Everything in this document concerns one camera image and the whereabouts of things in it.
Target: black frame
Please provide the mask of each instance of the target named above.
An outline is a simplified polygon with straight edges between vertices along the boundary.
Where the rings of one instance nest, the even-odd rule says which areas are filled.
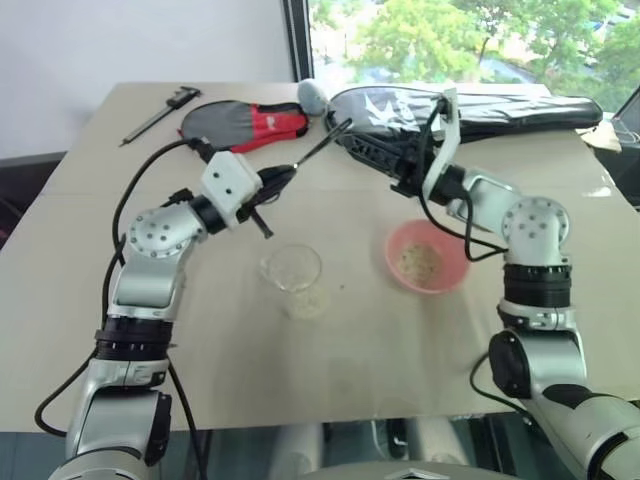
[[[305,78],[313,78],[309,3],[307,0],[282,0],[282,6],[287,27],[293,79],[299,82]]]

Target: clear glass cup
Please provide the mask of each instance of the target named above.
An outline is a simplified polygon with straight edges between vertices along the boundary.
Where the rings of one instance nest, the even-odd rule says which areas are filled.
[[[262,275],[283,295],[283,309],[293,319],[317,318],[328,305],[320,285],[322,260],[307,245],[284,246],[260,262]]]

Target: beige table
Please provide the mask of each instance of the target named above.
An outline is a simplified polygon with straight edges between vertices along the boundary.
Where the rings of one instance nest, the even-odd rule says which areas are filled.
[[[110,219],[144,159],[176,139],[181,111],[135,143],[120,139],[154,113],[174,85],[124,84],[107,98],[0,253],[0,430],[35,430],[32,413],[91,350],[100,285],[111,256]],[[295,99],[294,85],[200,85],[198,103]],[[324,134],[249,155],[262,168],[299,158]],[[573,132],[512,136],[464,145],[457,162],[482,166],[523,191],[569,210],[573,299],[593,388],[640,397],[638,217]],[[187,149],[160,160],[124,215],[197,188],[203,163]],[[276,232],[252,224],[202,245],[174,330],[172,358],[200,427],[227,427],[499,410],[467,384],[474,360],[501,325],[501,260],[474,265],[455,293],[420,297],[398,288],[383,266],[395,226],[421,217],[389,179],[332,145],[263,209]],[[257,264],[279,245],[306,243],[324,262],[331,306],[316,321],[287,320]],[[492,391],[488,368],[479,382]],[[167,383],[164,388],[172,392]],[[65,426],[77,386],[51,407]],[[175,428],[185,426],[176,402]]]

